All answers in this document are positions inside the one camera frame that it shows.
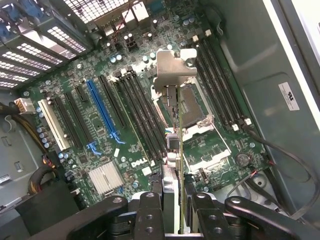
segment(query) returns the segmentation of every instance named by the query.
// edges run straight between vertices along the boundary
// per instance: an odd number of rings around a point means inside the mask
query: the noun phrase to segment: white connector
[[[14,100],[15,105],[18,106],[20,110],[20,114],[35,114],[36,109],[34,105],[32,104],[32,101],[30,98],[18,98]]]
[[[56,143],[58,144],[61,151],[70,148],[69,142],[64,138],[64,131],[62,130],[58,119],[46,100],[38,101],[39,107],[41,108],[44,118],[47,121],[50,130],[54,136]]]

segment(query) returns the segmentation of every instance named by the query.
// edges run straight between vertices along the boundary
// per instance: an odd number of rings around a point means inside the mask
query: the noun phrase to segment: green circuit board
[[[72,110],[68,104],[65,104],[66,102],[63,94],[71,92],[75,99],[85,125],[95,141],[96,150],[101,154],[94,154],[91,149],[88,149],[86,146],[76,148],[71,140],[69,142],[72,147],[65,151],[65,153],[69,154],[69,160],[72,159],[73,163],[69,164],[68,161],[65,161],[63,162],[63,167],[66,172],[71,170],[74,173],[74,182],[77,184],[87,206],[91,206],[106,197],[103,194],[98,194],[88,176],[88,172],[93,169],[110,161],[114,162],[117,170],[122,176],[124,184],[115,189],[111,195],[123,195],[129,199],[134,193],[147,191],[149,189],[149,174],[146,174],[143,169],[149,167],[153,173],[160,171],[163,161],[160,163],[161,161],[153,161],[148,157],[148,154],[146,154],[148,153],[148,151],[146,151],[147,142],[137,135],[137,126],[131,119],[130,106],[126,104],[123,96],[117,91],[114,84],[111,84],[112,93],[115,96],[127,123],[126,128],[118,127],[120,122],[116,113],[112,110],[111,103],[106,98],[102,86],[98,81],[98,76],[104,75],[107,81],[112,83],[114,81],[114,72],[130,65],[135,70],[145,95],[148,96],[150,102],[152,102],[150,89],[153,84],[153,78],[156,77],[156,75],[152,75],[154,74],[152,68],[156,66],[157,61],[150,60],[148,63],[145,63],[142,61],[142,57],[149,56],[150,53],[155,53],[158,49],[167,49],[168,45],[171,45],[175,52],[179,52],[181,42],[186,41],[186,34],[188,32],[199,28],[211,28],[204,16],[198,13],[191,14],[194,11],[195,6],[190,1],[186,1],[186,3],[181,1],[179,5],[176,5],[173,8],[166,8],[164,11],[152,15],[153,19],[158,20],[156,30],[153,30],[152,32],[152,40],[147,39],[146,37],[147,33],[150,32],[149,30],[140,29],[139,27],[132,30],[131,33],[138,46],[134,51],[129,51],[126,47],[123,47],[120,50],[110,50],[107,47],[107,41],[102,40],[93,52],[72,61],[68,65],[30,83],[30,85],[26,86],[24,89],[21,89],[21,93],[29,91],[29,97],[35,107],[38,107],[38,101],[45,98],[40,90],[42,90],[42,92],[45,91],[46,93],[50,93],[52,97],[61,97],[69,116],[72,116]],[[195,18],[194,23],[184,25],[184,20],[190,17]],[[123,36],[127,34],[128,31],[120,32],[118,38],[123,40]],[[246,116],[250,116],[242,94],[238,89],[236,81],[233,78],[231,70],[220,48],[219,41],[214,36],[212,36],[210,40],[211,44],[216,49],[222,69],[227,73],[227,79],[233,88],[239,106]],[[111,63],[111,58],[116,55],[121,55],[122,60]],[[118,136],[125,144],[119,144],[114,138],[110,137],[110,133],[108,132],[100,113],[97,111],[97,106],[86,85],[85,81],[88,79],[92,79],[96,85],[97,91],[117,128]],[[204,89],[205,87],[200,78],[197,79],[200,86]],[[77,86],[81,86],[88,96],[87,102],[82,102],[80,100],[75,91]],[[194,86],[192,86],[192,88],[194,89],[194,95],[198,104],[206,115],[207,112],[201,96]],[[214,105],[210,100],[208,102],[213,111],[213,115],[216,116],[217,112]],[[159,105],[165,119],[170,122],[168,110],[162,103]],[[63,130],[68,133],[64,128],[64,122],[60,114],[56,110],[54,112]],[[34,118],[34,121],[37,127],[43,126],[44,120],[38,115]],[[72,119],[72,124],[75,126],[76,130],[79,129],[79,126],[74,119]],[[189,165],[196,164],[200,161],[210,161],[212,156],[226,150],[225,143],[231,151],[230,156],[225,157],[218,164],[214,165],[214,168],[208,174],[208,183],[202,181],[200,175],[196,175],[196,177],[199,178],[199,181],[196,181],[195,183],[198,191],[204,191],[204,187],[207,187],[209,192],[214,192],[217,189],[243,179],[252,172],[252,168],[263,170],[268,167],[262,157],[262,154],[265,153],[265,149],[260,143],[255,142],[241,130],[226,130],[217,117],[214,119],[214,125],[216,129],[204,134],[194,135],[192,139],[183,143],[185,161],[187,161]],[[50,132],[48,134],[49,138],[54,139]],[[55,151],[55,149],[56,147],[53,145],[50,150]],[[240,167],[235,163],[234,157],[240,152],[250,155],[250,167]],[[186,172],[189,171],[186,164],[184,165],[184,168]],[[137,181],[138,185],[134,187],[133,181]]]

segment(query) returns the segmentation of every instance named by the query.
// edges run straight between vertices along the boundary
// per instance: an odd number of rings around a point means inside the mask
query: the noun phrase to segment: black cable
[[[247,126],[247,125],[243,125],[242,126],[243,130],[248,133],[254,140],[256,140],[259,143],[262,143],[264,145],[267,145],[281,153],[283,153],[284,155],[290,157],[291,159],[293,159],[294,161],[296,161],[297,163],[299,163],[307,172],[308,174],[310,174],[313,182],[314,182],[314,193],[312,198],[309,200],[308,203],[306,203],[302,208],[300,208],[298,211],[296,211],[291,218],[292,219],[299,219],[301,218],[306,212],[308,212],[312,206],[315,204],[315,202],[318,200],[319,196],[320,196],[320,179],[318,174],[316,173],[316,171],[307,163],[305,162],[303,159],[297,157],[296,155],[292,154],[291,152],[286,151],[285,149],[283,149],[282,147],[269,142],[261,137],[259,137],[253,130],[251,127]]]

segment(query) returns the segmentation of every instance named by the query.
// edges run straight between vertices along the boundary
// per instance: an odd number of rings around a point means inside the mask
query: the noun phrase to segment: metal bracket
[[[187,67],[187,59],[197,57],[197,50],[194,48],[182,49],[180,58],[175,57],[173,50],[163,50],[156,53],[157,58],[157,78],[154,79],[154,89],[156,93],[162,93],[165,86],[180,86],[188,78],[197,75],[195,67]]]

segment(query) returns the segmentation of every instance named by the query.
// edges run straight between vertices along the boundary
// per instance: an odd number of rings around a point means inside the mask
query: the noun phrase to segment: black capacitor
[[[156,19],[154,19],[152,21],[152,25],[153,25],[154,28],[158,27],[158,21]]]
[[[128,36],[124,36],[123,39],[125,40],[126,43],[129,42],[129,37]]]
[[[133,41],[133,40],[134,40],[134,36],[132,35],[132,33],[129,33],[129,34],[128,34],[128,37],[129,37],[129,40],[130,40],[130,41]]]

